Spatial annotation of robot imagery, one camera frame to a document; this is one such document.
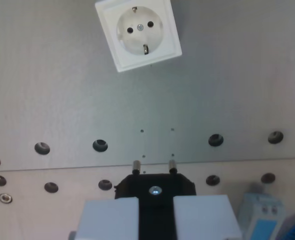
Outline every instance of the gray metal panel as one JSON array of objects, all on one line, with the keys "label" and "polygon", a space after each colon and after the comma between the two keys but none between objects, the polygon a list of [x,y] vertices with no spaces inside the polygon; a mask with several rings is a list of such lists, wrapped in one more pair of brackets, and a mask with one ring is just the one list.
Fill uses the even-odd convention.
[{"label": "gray metal panel", "polygon": [[183,55],[123,73],[94,3],[0,1],[0,171],[295,158],[295,0],[173,0]]},{"label": "gray metal panel", "polygon": [[[295,224],[295,159],[182,163],[177,169],[195,183],[198,195],[228,195],[235,214],[244,193],[263,191],[280,198],[291,217],[284,230]],[[68,240],[69,233],[78,229],[86,200],[114,198],[114,189],[100,190],[99,181],[108,179],[117,185],[131,170],[130,166],[111,166],[0,172],[7,180],[0,194],[13,197],[10,204],[0,202],[0,240]],[[168,166],[143,165],[141,170],[147,174],[167,173]],[[276,181],[262,184],[265,173],[274,173]],[[214,187],[206,184],[212,174],[221,180]],[[56,183],[58,192],[46,192],[47,182]]]}]

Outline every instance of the power socket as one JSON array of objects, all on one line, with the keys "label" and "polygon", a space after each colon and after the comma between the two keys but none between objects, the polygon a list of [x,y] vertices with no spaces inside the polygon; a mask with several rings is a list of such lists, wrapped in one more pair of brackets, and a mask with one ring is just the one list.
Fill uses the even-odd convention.
[{"label": "power socket", "polygon": [[170,0],[103,0],[95,8],[118,72],[182,55]]}]

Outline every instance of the socket pin hole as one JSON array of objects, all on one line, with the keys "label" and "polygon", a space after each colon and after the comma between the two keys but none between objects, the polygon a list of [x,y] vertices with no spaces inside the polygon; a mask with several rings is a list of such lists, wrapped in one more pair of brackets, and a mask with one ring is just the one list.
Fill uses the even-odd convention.
[{"label": "socket pin hole", "polygon": [[148,26],[149,28],[152,28],[152,27],[154,26],[154,23],[153,23],[152,21],[149,21],[149,22],[147,23],[147,26]]},{"label": "socket pin hole", "polygon": [[208,139],[208,144],[212,147],[218,147],[223,143],[223,136],[220,134],[213,134]]}]

